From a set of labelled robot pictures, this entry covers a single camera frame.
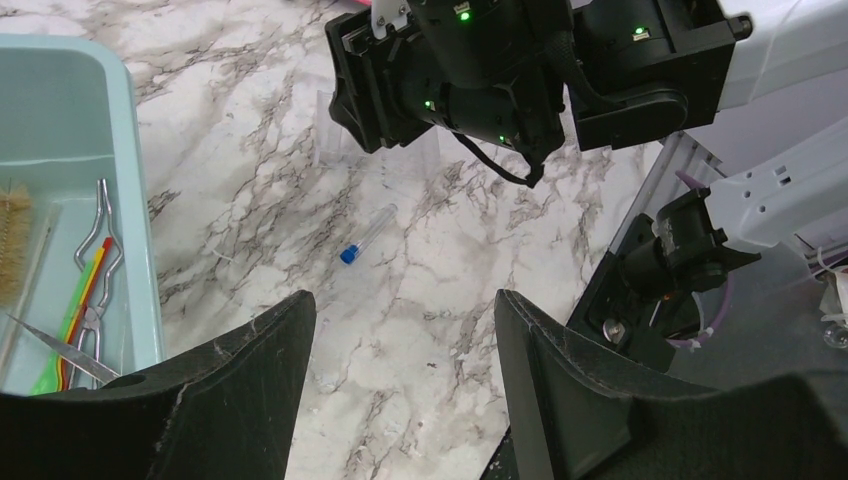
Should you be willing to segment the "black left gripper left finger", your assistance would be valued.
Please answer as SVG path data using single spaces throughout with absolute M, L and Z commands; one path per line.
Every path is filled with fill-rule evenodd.
M 5 479 L 281 479 L 316 326 L 297 291 L 97 390 L 1 398 Z

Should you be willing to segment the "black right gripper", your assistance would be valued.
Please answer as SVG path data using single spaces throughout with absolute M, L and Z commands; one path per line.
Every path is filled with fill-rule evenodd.
M 403 27 L 369 10 L 325 25 L 333 121 L 367 153 L 431 128 L 508 148 L 531 165 L 563 146 L 564 83 L 544 48 L 573 24 L 568 1 L 410 1 Z

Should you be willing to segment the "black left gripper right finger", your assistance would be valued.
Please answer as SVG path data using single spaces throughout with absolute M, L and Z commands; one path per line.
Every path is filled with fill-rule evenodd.
M 672 378 L 599 345 L 518 292 L 495 299 L 509 429 L 498 479 L 843 479 L 847 376 L 730 390 Z

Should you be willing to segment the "blue capped test tube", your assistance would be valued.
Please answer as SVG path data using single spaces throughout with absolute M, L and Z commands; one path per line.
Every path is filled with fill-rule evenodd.
M 391 203 L 375 213 L 365 230 L 339 254 L 339 259 L 346 265 L 355 263 L 394 219 L 397 211 L 397 205 Z

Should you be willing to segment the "red yellow green spatula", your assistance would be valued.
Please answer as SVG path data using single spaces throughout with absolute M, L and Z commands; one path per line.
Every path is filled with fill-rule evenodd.
M 58 339 L 71 344 L 80 328 L 80 322 L 94 290 L 94 283 L 100 275 L 105 256 L 112 248 L 113 238 L 107 236 L 92 259 L 88 260 L 78 278 L 69 305 L 64 314 Z M 42 395 L 67 390 L 70 386 L 69 363 L 57 353 L 51 353 L 47 364 L 30 390 L 31 395 Z

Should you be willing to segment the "brown test tube brush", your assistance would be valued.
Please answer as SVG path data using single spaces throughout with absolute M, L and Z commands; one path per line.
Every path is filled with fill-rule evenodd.
M 1 306 L 11 305 L 22 289 L 32 223 L 32 197 L 24 184 L 1 190 Z

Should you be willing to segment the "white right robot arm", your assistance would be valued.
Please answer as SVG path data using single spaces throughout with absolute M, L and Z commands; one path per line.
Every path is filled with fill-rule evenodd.
M 764 136 L 762 100 L 847 68 L 843 1 L 375 1 L 325 27 L 331 118 L 367 152 L 433 127 L 479 161 L 519 154 L 534 187 L 565 142 L 621 149 Z

